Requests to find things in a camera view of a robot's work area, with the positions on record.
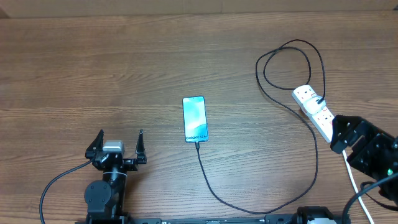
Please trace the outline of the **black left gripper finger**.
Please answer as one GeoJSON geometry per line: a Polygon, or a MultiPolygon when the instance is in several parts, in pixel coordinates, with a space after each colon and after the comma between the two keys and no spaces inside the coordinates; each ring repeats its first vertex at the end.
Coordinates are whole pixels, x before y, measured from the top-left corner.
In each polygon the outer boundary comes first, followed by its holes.
{"type": "Polygon", "coordinates": [[[139,131],[139,137],[136,144],[136,161],[138,164],[147,164],[147,156],[144,147],[144,130],[139,131]]]}
{"type": "Polygon", "coordinates": [[[101,129],[95,140],[88,146],[85,151],[86,159],[93,159],[96,154],[103,148],[104,131],[101,129]]]}

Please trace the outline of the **white power extension strip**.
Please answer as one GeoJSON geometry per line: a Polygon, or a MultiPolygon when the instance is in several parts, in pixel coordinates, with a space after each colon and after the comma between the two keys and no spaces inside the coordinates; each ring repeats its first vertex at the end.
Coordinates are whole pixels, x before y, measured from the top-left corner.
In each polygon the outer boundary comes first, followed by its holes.
{"type": "MultiPolygon", "coordinates": [[[[319,96],[313,90],[310,85],[302,85],[297,87],[292,92],[293,99],[297,102],[301,110],[304,112],[302,108],[303,102],[307,101],[308,99],[319,96]]],[[[334,119],[333,114],[331,111],[325,106],[320,112],[315,115],[308,116],[310,121],[314,124],[320,134],[323,136],[327,143],[331,143],[332,135],[333,135],[333,128],[332,128],[332,121],[334,119]]]]}

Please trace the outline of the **Samsung Galaxy smartphone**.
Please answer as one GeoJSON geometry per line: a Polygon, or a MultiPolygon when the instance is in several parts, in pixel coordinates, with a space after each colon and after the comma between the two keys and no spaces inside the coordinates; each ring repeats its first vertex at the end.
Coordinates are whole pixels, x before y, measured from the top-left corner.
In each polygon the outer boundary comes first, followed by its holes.
{"type": "Polygon", "coordinates": [[[208,140],[205,98],[189,96],[182,100],[183,122],[186,142],[205,142],[208,140]]]}

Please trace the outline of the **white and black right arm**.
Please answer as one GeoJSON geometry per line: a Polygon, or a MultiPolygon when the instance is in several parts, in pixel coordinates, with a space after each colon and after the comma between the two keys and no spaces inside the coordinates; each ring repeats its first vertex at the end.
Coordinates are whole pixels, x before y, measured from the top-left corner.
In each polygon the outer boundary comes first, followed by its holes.
{"type": "Polygon", "coordinates": [[[340,216],[326,207],[299,207],[292,224],[350,223],[349,210],[355,201],[379,187],[380,196],[397,203],[397,137],[394,137],[360,116],[338,115],[332,121],[331,150],[340,154],[347,147],[352,153],[349,166],[371,177],[345,205],[340,216]]]}

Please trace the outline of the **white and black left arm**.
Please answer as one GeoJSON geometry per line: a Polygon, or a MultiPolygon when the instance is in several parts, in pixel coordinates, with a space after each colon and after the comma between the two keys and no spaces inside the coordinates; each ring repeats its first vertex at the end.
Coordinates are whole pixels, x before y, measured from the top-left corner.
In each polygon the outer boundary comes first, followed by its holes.
{"type": "Polygon", "coordinates": [[[124,157],[122,140],[104,141],[104,131],[100,130],[95,140],[85,151],[87,162],[54,177],[44,188],[39,202],[39,218],[45,223],[43,204],[50,186],[61,177],[92,164],[103,173],[101,180],[93,181],[85,189],[87,204],[85,223],[133,223],[133,218],[124,212],[124,197],[127,173],[138,170],[139,165],[147,163],[144,147],[144,131],[139,131],[136,144],[136,157],[124,157]]]}

